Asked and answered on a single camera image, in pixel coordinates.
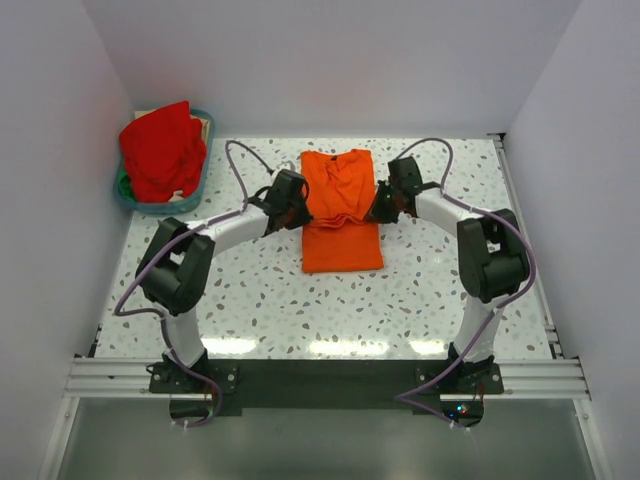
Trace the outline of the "orange t-shirt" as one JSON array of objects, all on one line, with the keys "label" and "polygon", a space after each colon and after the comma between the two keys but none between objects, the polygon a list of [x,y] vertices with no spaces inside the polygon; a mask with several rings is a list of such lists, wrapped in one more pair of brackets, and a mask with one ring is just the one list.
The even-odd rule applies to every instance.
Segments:
[{"label": "orange t-shirt", "polygon": [[306,204],[313,216],[303,227],[302,271],[382,269],[378,225],[365,220],[376,194],[371,152],[353,149],[330,155],[304,151],[301,167],[310,187]]}]

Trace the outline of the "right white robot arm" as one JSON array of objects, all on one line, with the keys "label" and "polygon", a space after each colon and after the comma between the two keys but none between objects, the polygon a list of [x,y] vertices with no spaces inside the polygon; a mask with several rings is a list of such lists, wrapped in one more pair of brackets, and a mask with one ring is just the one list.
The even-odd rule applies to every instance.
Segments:
[{"label": "right white robot arm", "polygon": [[469,392],[481,380],[477,364],[493,361],[504,309],[533,278],[530,248],[513,211],[485,211],[451,197],[440,184],[423,181],[411,156],[389,162],[388,171],[365,220],[390,224],[407,214],[456,239],[458,276],[467,297],[460,329],[449,347],[445,379],[452,390]]}]

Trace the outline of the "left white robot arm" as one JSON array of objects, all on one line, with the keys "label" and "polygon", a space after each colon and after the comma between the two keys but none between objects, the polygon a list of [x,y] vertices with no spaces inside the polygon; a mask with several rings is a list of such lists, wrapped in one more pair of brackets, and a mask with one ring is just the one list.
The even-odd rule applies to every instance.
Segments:
[{"label": "left white robot arm", "polygon": [[192,226],[174,217],[160,222],[136,280],[151,309],[160,313],[166,356],[175,364],[171,378],[183,391],[196,392],[207,380],[207,368],[199,362],[206,348],[199,335],[196,305],[204,295],[214,258],[245,242],[309,224],[309,193],[301,174],[284,169],[249,197],[241,211]]}]

